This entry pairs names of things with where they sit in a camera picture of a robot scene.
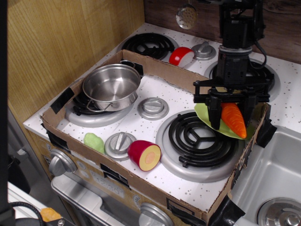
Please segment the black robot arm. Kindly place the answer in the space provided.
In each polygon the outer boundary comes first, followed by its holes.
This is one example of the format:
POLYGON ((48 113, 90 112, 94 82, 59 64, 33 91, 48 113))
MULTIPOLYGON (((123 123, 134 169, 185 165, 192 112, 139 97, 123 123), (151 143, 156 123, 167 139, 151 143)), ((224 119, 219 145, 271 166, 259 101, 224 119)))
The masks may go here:
POLYGON ((245 125, 260 102, 269 101, 269 87, 274 75, 265 70, 266 62, 252 62, 249 55, 264 38, 263 2, 261 0, 205 0, 219 6, 222 45, 212 79, 196 81, 195 103, 204 103, 213 129, 220 128, 222 104, 237 103, 245 125))

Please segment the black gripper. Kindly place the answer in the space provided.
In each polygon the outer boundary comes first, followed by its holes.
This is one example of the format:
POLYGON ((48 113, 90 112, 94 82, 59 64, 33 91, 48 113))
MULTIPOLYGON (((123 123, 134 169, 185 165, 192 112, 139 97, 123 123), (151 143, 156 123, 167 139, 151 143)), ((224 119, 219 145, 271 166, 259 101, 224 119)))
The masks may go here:
POLYGON ((219 47, 217 69, 212 79, 193 83, 194 102, 207 105, 209 121, 215 130, 220 129, 221 102, 243 102, 243 119, 248 126, 257 103, 269 101, 271 74, 260 73, 266 63, 254 65, 249 57, 251 53, 251 47, 238 49, 219 47), (249 69, 259 75, 247 76, 249 69))

